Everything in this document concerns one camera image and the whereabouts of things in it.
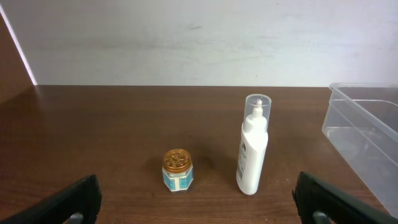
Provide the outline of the small gold-lidded balm jar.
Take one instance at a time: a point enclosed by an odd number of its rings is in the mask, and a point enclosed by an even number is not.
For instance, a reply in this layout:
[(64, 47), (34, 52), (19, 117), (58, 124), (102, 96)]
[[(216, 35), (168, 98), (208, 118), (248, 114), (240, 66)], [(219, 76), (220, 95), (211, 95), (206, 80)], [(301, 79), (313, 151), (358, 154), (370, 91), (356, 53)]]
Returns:
[(162, 164), (164, 184), (171, 192), (188, 190), (193, 182), (193, 162), (184, 149), (172, 149), (164, 154)]

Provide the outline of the clear plastic container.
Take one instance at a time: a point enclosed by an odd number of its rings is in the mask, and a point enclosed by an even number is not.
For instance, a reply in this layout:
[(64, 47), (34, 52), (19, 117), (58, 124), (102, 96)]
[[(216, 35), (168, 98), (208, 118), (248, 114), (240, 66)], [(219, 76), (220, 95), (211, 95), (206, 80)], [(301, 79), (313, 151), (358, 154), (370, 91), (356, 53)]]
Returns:
[(397, 85), (332, 83), (324, 135), (397, 216)]

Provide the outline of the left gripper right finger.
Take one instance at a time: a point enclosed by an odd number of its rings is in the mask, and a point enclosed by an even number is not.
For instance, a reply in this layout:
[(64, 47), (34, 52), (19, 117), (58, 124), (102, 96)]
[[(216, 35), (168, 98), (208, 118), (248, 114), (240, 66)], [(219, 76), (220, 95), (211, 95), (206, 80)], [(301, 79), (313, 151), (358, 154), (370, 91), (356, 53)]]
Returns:
[(298, 175), (292, 196), (302, 223), (397, 224), (383, 213), (309, 172)]

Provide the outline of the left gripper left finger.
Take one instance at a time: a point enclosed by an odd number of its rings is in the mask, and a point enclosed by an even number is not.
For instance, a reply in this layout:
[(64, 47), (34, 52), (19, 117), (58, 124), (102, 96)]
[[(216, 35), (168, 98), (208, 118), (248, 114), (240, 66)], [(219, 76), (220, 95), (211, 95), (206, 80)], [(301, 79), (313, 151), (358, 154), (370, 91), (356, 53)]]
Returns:
[(63, 223), (79, 213), (82, 223), (94, 224), (100, 212), (101, 200), (97, 176), (87, 175), (1, 223)]

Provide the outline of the white spray bottle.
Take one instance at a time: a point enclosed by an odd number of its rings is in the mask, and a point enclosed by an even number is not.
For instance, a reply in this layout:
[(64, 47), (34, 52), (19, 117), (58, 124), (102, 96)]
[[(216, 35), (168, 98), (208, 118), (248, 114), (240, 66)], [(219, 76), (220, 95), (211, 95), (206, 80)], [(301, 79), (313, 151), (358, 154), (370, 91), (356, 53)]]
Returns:
[(238, 187), (246, 195), (254, 195), (259, 186), (269, 140), (271, 103), (272, 100), (262, 94), (246, 97), (236, 170)]

